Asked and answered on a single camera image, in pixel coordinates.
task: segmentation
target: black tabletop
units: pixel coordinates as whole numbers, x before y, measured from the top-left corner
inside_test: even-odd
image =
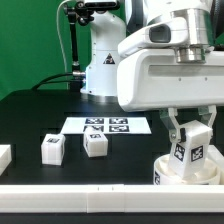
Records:
[[[89,158],[83,135],[66,135],[62,166],[41,163],[41,143],[58,134],[67,117],[146,117],[151,135],[116,134],[108,155]],[[180,111],[180,122],[199,119],[196,109]],[[223,151],[223,108],[218,109],[212,143]],[[100,104],[68,91],[16,91],[0,102],[0,144],[12,145],[13,161],[0,184],[152,184],[153,163],[170,151],[168,131],[158,111],[124,112],[118,104]],[[1,214],[2,223],[218,223],[222,214]]]

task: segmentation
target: green wall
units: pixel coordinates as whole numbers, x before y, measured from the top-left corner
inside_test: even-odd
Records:
[[[1,0],[0,7],[0,99],[8,93],[30,89],[42,79],[64,72],[56,31],[56,12],[62,0]],[[124,6],[113,12],[124,18]],[[66,56],[71,63],[70,33],[63,11],[60,28]],[[89,27],[78,27],[80,64],[90,61]],[[219,38],[224,43],[224,35]],[[42,88],[66,88],[66,84]]]

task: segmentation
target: white paper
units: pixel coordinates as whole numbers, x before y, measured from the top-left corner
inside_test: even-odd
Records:
[[[145,117],[68,117],[61,134],[82,134],[86,127],[104,134],[151,134]]]

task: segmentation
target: cube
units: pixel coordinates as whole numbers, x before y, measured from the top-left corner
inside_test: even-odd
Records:
[[[106,156],[108,140],[101,131],[84,133],[83,146],[89,157]]]
[[[169,167],[185,178],[203,168],[212,129],[196,120],[182,126],[186,130],[186,142],[172,143]]]
[[[9,163],[12,161],[11,146],[0,145],[0,175],[7,168]]]
[[[64,143],[64,135],[47,134],[41,145],[42,164],[60,166],[65,152]]]

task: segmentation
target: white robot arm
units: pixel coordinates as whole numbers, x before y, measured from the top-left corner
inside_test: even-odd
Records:
[[[143,28],[118,46],[119,104],[125,111],[160,110],[172,143],[169,167],[182,179],[203,168],[216,106],[224,104],[224,54],[211,50],[212,2],[142,0]],[[187,107],[199,108],[202,120],[179,125],[177,109]]]

